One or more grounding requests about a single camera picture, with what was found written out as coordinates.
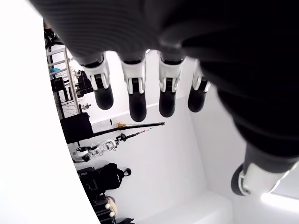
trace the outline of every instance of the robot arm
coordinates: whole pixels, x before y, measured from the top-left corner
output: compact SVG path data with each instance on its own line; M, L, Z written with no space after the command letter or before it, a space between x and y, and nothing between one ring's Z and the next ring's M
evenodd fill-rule
M190 110L201 110L213 83L248 143L232 179L235 193L269 192L299 161L295 3L269 9L263 1L248 7L222 0L30 1L85 67L101 109L113 105L104 52L119 54L135 121L146 116L144 52L161 52L159 109L165 117L174 113L182 60L197 58Z

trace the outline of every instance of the black pole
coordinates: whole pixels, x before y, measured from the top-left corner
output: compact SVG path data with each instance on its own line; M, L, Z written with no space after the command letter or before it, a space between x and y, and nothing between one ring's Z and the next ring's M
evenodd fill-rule
M133 128L153 127L153 126L160 126L160 125L165 125L165 122L152 123L152 124L143 124L143 125L132 125L132 126L124 126L124 127L116 127L116 128L108 129L108 130L105 130L105 131L94 133L93 136L95 137L95 136L100 136L100 135L107 134L107 133L110 133L110 132L122 131L122 130L133 129Z

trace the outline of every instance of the metal rod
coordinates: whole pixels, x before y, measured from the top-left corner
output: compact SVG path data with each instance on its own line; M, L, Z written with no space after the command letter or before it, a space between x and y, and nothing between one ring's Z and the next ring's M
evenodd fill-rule
M54 63L51 63L51 64L48 64L48 67L51 67L51 66L54 66L54 65L57 65L57 64L61 64L61 63L64 63L65 60L62 60L62 61L59 61L59 62L54 62Z
M160 125L165 125L165 122L153 123L153 124L143 124L143 125L133 125L133 126L124 126L124 127L116 127L116 128L108 129L108 130L105 130L105 131L94 133L93 135L95 137L95 136L100 136L100 135L107 134L107 133L110 133L110 132L115 132L115 131L122 131L122 130L127 130L127 129L140 128L140 127L153 127L153 126L160 126Z
M64 59L65 59L65 66L66 66L66 70L67 70L67 76L69 78L70 87L71 87L71 93L70 94L73 97L73 101L74 101L76 111L77 111L78 114L80 114L80 108L79 108L79 103L78 103L78 98L77 98L77 92L76 92L76 88L75 88L75 85L74 85L73 76L71 75L71 70L70 70L70 65L69 65L69 60L68 60L66 48L64 48Z
M58 54L60 52L64 52L65 48L61 48L61 49L58 49L58 50L54 50L54 51L50 51L50 52L47 52L47 56L50 56L50 55L54 55L54 54Z

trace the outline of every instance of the black bag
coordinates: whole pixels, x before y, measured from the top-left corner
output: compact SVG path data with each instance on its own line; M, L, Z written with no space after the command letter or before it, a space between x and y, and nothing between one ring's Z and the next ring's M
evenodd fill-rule
M117 168L115 163L109 163L103 168L93 172L94 181L100 193L105 193L106 190L117 189L121 185L121 181L125 176L130 176L131 169L122 171Z

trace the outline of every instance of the black fingertip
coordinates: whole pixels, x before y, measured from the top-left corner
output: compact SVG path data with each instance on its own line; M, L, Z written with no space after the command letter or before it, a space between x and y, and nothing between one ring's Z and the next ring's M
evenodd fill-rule
M176 106L176 93L171 91L160 91L159 111L160 114L169 118L173 115Z
M114 100L111 85L107 89L99 88L95 90L94 95L98 107L102 110L108 110L113 106Z
M232 191L239 196L245 196L240 188L239 188L239 174L241 173L241 171L243 170L243 164L241 164L238 169L235 171L232 180L230 182L230 187L232 189Z
M193 86L191 86L191 90L188 98L189 110L194 113L201 111L201 109L205 104L205 98L206 98L206 92L201 90L196 91L194 90Z
M133 92L133 94L129 94L129 107L133 121L143 121L146 117L145 93Z

